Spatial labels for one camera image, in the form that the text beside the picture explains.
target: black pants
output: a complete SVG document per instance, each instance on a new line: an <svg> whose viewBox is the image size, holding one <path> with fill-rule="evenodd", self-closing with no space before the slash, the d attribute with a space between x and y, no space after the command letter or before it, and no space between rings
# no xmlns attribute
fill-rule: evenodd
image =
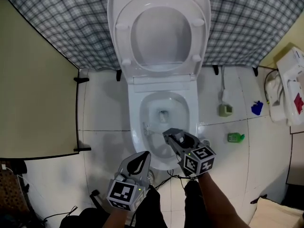
<svg viewBox="0 0 304 228"><path fill-rule="evenodd" d="M185 228L208 228L210 222L206 213L200 186L189 181L185 186ZM136 228L167 228L161 213L161 197L151 188L136 211ZM101 228L109 214L103 209L85 209L79 216L69 216L61 221L60 228L88 227Z"/></svg>

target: white toilet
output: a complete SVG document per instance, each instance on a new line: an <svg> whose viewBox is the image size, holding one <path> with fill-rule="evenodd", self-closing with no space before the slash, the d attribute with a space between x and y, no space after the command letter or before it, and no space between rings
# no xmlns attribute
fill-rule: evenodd
<svg viewBox="0 0 304 228"><path fill-rule="evenodd" d="M151 166L178 167L162 136L169 128L197 134L196 79L210 28L209 0L109 0L108 22L128 83L131 133Z"/></svg>
<svg viewBox="0 0 304 228"><path fill-rule="evenodd" d="M293 47L277 63L278 72L267 81L270 117L274 123L304 123L304 53Z"/></svg>

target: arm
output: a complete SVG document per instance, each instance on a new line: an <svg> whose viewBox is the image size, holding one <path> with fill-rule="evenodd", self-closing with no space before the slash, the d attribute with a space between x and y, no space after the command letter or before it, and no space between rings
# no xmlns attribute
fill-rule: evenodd
<svg viewBox="0 0 304 228"><path fill-rule="evenodd" d="M199 186L203 194L206 211L216 228L248 228L238 216L228 198L219 189L209 173L199 177Z"/></svg>
<svg viewBox="0 0 304 228"><path fill-rule="evenodd" d="M114 209L106 220L103 228L124 228L128 211L122 209Z"/></svg>

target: white tile floor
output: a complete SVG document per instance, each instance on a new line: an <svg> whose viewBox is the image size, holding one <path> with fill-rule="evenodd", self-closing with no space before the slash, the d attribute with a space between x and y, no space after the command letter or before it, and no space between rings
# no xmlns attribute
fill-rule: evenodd
<svg viewBox="0 0 304 228"><path fill-rule="evenodd" d="M210 139L217 154L210 174L246 222L255 211L250 201L261 193L267 193L275 201L282 199L290 161L289 127L273 124L265 103L263 82L267 72L259 68L256 78L251 68L225 68L229 103L234 107L234 114L227 118L217 115L221 72L215 76L212 68L205 67L198 78L199 136ZM95 189L101 192L101 201L106 205L109 180L121 160L135 152L129 132L125 80L116 82L115 72L109 70L88 72L88 77L90 81L79 88L78 129L80 141L92 151L26 161L28 174L24 176L35 186L29 191L29 198L41 217L70 211L74 205L79 207L75 214L79 214L92 206L89 193ZM251 113L251 106L258 100L264 103L260 116ZM227 134L232 132L244 133L245 140L228 143ZM168 177L166 172L154 172L157 183ZM180 180L167 182L159 193L167 226L183 227L185 197ZM59 227L62 218L50 218L49 227Z"/></svg>

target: person's leg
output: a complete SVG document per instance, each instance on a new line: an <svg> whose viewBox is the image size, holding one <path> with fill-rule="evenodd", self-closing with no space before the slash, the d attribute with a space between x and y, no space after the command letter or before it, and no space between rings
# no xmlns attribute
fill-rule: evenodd
<svg viewBox="0 0 304 228"><path fill-rule="evenodd" d="M151 186L136 211L136 228L167 228L161 213L161 196Z"/></svg>
<svg viewBox="0 0 304 228"><path fill-rule="evenodd" d="M185 195L185 228L209 228L210 221L199 183L189 181L185 186Z"/></svg>

